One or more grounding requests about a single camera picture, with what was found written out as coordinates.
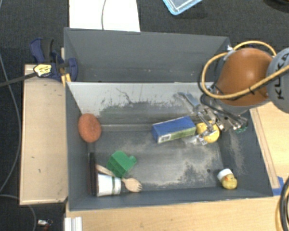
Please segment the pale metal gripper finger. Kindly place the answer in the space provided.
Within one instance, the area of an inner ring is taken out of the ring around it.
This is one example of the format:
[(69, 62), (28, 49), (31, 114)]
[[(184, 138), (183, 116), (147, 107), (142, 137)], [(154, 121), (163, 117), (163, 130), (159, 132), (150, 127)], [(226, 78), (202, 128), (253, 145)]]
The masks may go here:
[(208, 142), (203, 138), (202, 135), (196, 135), (193, 140), (193, 144), (206, 145)]
[(198, 118), (199, 118), (203, 123), (206, 124), (208, 131), (213, 131), (213, 126), (212, 126), (212, 124), (209, 122), (209, 120), (207, 120), (207, 119), (205, 118), (205, 116), (204, 116), (202, 113), (198, 113), (197, 116), (198, 116)]

